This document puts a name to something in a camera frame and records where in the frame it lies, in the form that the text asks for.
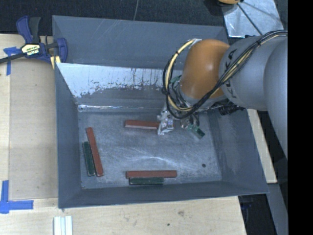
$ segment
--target wooden table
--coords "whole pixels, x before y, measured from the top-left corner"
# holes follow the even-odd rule
[[[6,56],[2,51],[5,47],[20,47],[23,44],[23,38],[19,35],[0,34],[0,58]],[[9,196],[13,197],[13,200],[21,199],[23,196],[36,196],[32,198],[34,199],[33,210],[0,214],[1,235],[51,235],[53,234],[53,217],[68,215],[72,216],[74,235],[246,234],[236,196],[180,202],[58,209],[57,163],[54,160],[56,149],[53,149],[55,143],[51,141],[55,141],[55,123],[53,122],[55,112],[50,105],[51,100],[47,102],[47,95],[51,97],[51,92],[54,93],[54,85],[48,82],[48,78],[51,78],[47,77],[49,74],[53,74],[52,66],[38,60],[23,58],[13,61],[12,74],[9,76],[6,76],[6,64],[0,65],[0,180],[12,181],[12,187],[10,187],[12,192]],[[15,76],[14,79],[20,77],[21,84],[17,84],[16,80],[14,84],[11,84],[13,76]],[[22,98],[25,95],[38,99],[29,106],[33,107],[32,112],[23,107]],[[267,182],[276,183],[257,112],[249,110],[248,114]],[[32,126],[38,134],[34,135],[31,130],[27,132],[29,126]],[[52,150],[48,154],[49,159],[43,147]]]

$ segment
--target yellow cable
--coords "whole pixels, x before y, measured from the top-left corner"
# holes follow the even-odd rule
[[[169,80],[169,77],[170,77],[170,74],[171,74],[171,70],[172,70],[172,67],[173,67],[173,64],[176,60],[176,58],[178,57],[178,55],[187,47],[189,46],[190,44],[192,44],[195,40],[190,40],[188,41],[187,43],[185,43],[172,57],[169,65],[168,65],[168,69],[167,69],[167,73],[166,73],[166,77],[165,77],[165,88],[166,90],[168,90],[168,80]],[[173,101],[172,99],[170,98],[170,96],[167,96],[168,97],[168,101],[169,103],[178,111],[190,111],[192,109],[192,107],[187,107],[187,108],[181,108],[181,107],[178,107]]]

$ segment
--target gray bin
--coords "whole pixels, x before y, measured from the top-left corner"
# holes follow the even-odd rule
[[[227,43],[222,27],[54,16],[53,37],[68,44],[67,62],[55,68],[60,208],[268,192],[246,110],[200,114],[201,140],[179,121],[165,136],[124,127],[127,119],[157,120],[169,58],[188,39]],[[87,176],[87,127],[94,129],[103,177]],[[128,170],[163,169],[178,176],[161,186],[129,186],[125,177]]]

